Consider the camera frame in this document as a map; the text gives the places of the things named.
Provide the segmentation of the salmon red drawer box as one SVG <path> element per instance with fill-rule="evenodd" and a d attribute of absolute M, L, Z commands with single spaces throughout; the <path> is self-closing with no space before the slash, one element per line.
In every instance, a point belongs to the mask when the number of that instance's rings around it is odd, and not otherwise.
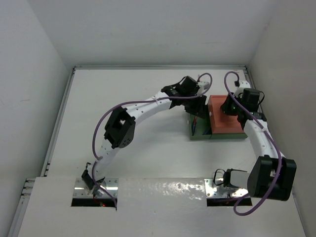
<path fill-rule="evenodd" d="M 208 110 L 212 134 L 245 134 L 236 116 L 228 116 L 221 110 L 226 95 L 211 95 L 208 99 Z"/>

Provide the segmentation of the green drawer box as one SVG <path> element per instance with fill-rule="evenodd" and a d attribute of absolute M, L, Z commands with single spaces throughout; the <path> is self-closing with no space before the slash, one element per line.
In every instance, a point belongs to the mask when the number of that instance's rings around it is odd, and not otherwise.
<path fill-rule="evenodd" d="M 197 125 L 194 136 L 191 134 L 191 124 L 194 115 L 188 114 L 189 138 L 190 140 L 231 140 L 231 139 L 246 139 L 246 134 L 212 134 L 210 126 L 210 118 L 197 117 Z M 203 135 L 204 132 L 209 131 L 208 135 Z"/>

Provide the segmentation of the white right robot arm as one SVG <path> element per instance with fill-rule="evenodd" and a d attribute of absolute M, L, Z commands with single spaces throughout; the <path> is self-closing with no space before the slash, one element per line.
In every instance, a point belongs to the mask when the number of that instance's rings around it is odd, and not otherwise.
<path fill-rule="evenodd" d="M 260 93 L 257 89 L 240 86 L 221 105 L 222 112 L 227 116 L 236 116 L 244 133 L 250 140 L 256 163 L 247 179 L 247 190 L 251 197 L 262 198 L 272 184 L 277 172 L 278 157 L 281 156 L 281 170 L 276 183 L 268 195 L 268 199 L 286 201 L 289 199 L 295 173 L 296 163 L 286 159 L 278 152 L 267 135 L 267 119 L 258 112 Z"/>

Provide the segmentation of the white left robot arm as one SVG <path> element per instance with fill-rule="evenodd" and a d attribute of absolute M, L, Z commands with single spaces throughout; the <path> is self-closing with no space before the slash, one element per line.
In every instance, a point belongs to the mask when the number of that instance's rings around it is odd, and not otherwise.
<path fill-rule="evenodd" d="M 163 87 L 147 100 L 124 102 L 107 111 L 98 121 L 93 133 L 92 141 L 95 142 L 101 123 L 107 119 L 100 150 L 92 147 L 96 162 L 88 163 L 81 176 L 87 188 L 93 190 L 99 185 L 103 179 L 102 168 L 112 162 L 120 149 L 130 145 L 136 126 L 144 120 L 176 106 L 184 106 L 187 113 L 200 118 L 208 115 L 205 94 L 211 86 L 211 80 L 194 80 L 185 76 L 178 83 Z"/>

